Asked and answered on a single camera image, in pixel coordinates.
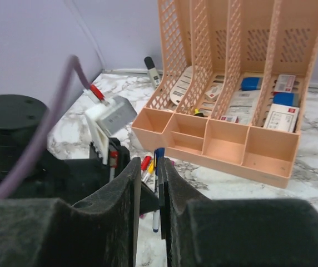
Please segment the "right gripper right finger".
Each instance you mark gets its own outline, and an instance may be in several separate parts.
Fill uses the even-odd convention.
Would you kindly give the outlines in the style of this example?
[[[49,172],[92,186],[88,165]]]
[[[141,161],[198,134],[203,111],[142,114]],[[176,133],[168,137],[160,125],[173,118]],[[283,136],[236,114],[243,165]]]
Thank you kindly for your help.
[[[168,266],[318,266],[318,212],[301,199],[211,200],[158,161]]]

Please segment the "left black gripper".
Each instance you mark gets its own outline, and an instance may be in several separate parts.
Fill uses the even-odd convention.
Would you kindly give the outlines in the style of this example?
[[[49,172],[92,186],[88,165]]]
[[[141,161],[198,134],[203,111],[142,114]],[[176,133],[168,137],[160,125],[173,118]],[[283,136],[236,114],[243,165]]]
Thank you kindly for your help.
[[[109,153],[117,153],[117,166],[112,171],[109,164],[103,164],[103,158],[90,143],[90,154],[87,159],[60,160],[51,152],[44,153],[45,197],[58,197],[73,205],[91,195],[110,180],[118,176],[130,162],[130,152],[122,146],[117,138],[110,139]],[[141,182],[140,214],[155,211],[154,192]]]

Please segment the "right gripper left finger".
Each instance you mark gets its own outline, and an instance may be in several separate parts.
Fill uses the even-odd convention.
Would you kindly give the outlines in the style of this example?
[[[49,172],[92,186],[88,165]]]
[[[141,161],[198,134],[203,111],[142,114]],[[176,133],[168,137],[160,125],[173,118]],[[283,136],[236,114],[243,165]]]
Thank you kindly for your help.
[[[141,160],[69,205],[61,199],[0,200],[0,266],[135,266]]]

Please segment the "blue white pen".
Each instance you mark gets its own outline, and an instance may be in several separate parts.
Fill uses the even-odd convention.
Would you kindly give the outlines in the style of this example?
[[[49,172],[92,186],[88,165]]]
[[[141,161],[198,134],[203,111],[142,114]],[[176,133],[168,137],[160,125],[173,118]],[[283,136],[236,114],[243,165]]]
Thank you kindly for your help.
[[[158,175],[155,175],[154,194],[156,199],[158,200],[159,198]],[[160,226],[160,210],[159,210],[159,204],[157,203],[155,206],[155,211],[153,212],[153,221],[152,221],[152,230],[154,233],[157,233],[159,231],[159,226]]]

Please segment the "yellow white pen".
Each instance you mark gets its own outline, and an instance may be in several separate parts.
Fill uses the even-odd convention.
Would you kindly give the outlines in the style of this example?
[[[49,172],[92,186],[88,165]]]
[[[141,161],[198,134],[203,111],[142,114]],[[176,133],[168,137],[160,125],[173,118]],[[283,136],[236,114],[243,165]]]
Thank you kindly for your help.
[[[142,181],[143,181],[144,183],[146,183],[147,180],[148,180],[148,179],[151,177],[151,175],[153,174],[153,172],[154,172],[154,161],[152,161],[152,162],[149,164],[149,167],[148,167],[148,169],[147,169],[147,172],[145,173],[145,175],[144,175]]]

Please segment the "red white pen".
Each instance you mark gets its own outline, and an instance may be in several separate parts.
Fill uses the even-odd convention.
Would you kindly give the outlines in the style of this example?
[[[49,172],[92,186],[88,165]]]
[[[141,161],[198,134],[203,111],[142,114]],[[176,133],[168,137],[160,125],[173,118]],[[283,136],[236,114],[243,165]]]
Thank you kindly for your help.
[[[146,172],[148,166],[149,166],[150,163],[151,163],[151,160],[152,160],[152,156],[150,156],[150,155],[146,155],[146,156],[143,158],[142,163],[141,163],[141,173]]]

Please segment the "blue pen cap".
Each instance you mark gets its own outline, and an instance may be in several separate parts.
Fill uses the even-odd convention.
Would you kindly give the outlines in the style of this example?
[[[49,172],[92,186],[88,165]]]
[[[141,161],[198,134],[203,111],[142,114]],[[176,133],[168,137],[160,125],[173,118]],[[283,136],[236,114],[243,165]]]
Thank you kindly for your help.
[[[165,148],[159,147],[154,150],[154,171],[155,176],[158,176],[158,161],[160,158],[164,157],[165,155]]]

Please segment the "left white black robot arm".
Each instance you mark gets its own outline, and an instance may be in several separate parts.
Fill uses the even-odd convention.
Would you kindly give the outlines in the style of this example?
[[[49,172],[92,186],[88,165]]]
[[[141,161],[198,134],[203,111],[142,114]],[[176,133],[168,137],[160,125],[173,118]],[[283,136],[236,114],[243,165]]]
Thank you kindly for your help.
[[[16,164],[45,111],[45,104],[35,98],[0,95],[0,182]],[[44,149],[21,186],[7,200],[0,200],[0,219],[71,212],[73,204],[105,187],[129,164],[130,153],[118,139],[111,138],[108,144],[109,151],[119,155],[116,167],[94,144],[88,159],[60,160]]]

